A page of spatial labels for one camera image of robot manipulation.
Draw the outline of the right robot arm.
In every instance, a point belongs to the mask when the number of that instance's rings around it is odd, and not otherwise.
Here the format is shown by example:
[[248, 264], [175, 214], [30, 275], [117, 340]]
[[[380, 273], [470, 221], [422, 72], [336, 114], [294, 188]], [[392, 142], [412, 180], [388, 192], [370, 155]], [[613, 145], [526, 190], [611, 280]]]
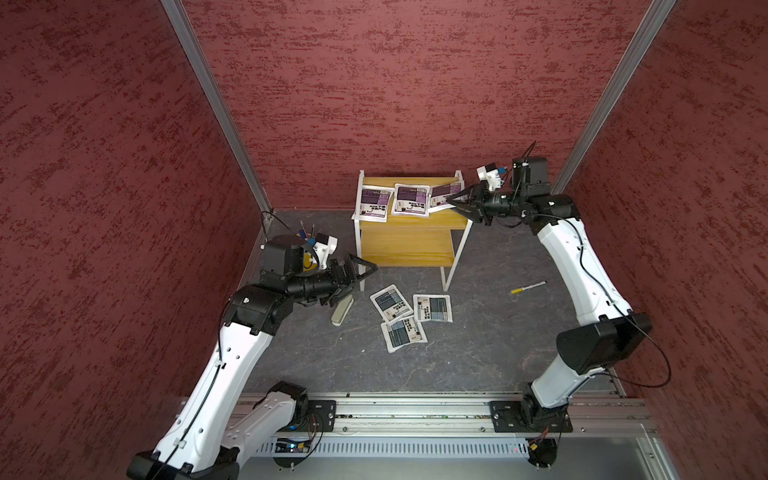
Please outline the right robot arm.
[[552, 193], [547, 159], [519, 157], [512, 173], [512, 179], [505, 181], [495, 172], [481, 170], [478, 184], [447, 201], [474, 223], [515, 218], [528, 226], [571, 296], [579, 325], [558, 334], [555, 359], [526, 387], [517, 408], [520, 424], [544, 429], [565, 416], [571, 397], [588, 380], [627, 359], [649, 337], [652, 325], [613, 285], [588, 241], [574, 201]]

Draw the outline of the purple coffee bag bottom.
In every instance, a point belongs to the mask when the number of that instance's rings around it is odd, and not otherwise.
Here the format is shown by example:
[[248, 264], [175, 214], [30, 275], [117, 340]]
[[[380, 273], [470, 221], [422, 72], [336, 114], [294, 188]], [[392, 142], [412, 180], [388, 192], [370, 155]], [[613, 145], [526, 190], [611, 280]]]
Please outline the purple coffee bag bottom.
[[430, 189], [428, 213], [433, 214], [446, 209], [451, 209], [452, 205], [448, 198], [459, 193], [464, 189], [464, 182], [459, 180], [450, 184], [433, 186]]

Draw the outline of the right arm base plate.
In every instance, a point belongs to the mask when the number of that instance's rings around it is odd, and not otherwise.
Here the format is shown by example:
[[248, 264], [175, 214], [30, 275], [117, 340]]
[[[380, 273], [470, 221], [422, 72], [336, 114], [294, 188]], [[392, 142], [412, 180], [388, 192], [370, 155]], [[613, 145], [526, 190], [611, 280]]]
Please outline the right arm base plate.
[[568, 405], [540, 406], [533, 398], [519, 401], [492, 401], [490, 418], [496, 433], [571, 433]]

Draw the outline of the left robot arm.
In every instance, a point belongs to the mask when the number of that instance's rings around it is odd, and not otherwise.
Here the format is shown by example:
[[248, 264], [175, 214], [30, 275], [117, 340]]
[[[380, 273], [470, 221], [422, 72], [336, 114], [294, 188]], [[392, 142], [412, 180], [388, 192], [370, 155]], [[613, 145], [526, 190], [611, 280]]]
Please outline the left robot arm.
[[221, 317], [217, 343], [191, 396], [165, 436], [132, 459], [130, 479], [235, 479], [276, 432], [301, 425], [307, 393], [277, 383], [251, 412], [230, 417], [257, 362], [295, 305], [337, 306], [377, 271], [348, 254], [322, 254], [320, 244], [295, 234], [268, 240], [255, 283], [237, 290]]

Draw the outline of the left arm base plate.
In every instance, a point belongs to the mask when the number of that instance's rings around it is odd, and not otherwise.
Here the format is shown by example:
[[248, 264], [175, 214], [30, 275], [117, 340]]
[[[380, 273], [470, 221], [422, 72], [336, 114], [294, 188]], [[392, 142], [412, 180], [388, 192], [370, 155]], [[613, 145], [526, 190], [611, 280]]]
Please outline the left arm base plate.
[[287, 432], [319, 433], [332, 432], [335, 424], [337, 402], [335, 400], [300, 400]]

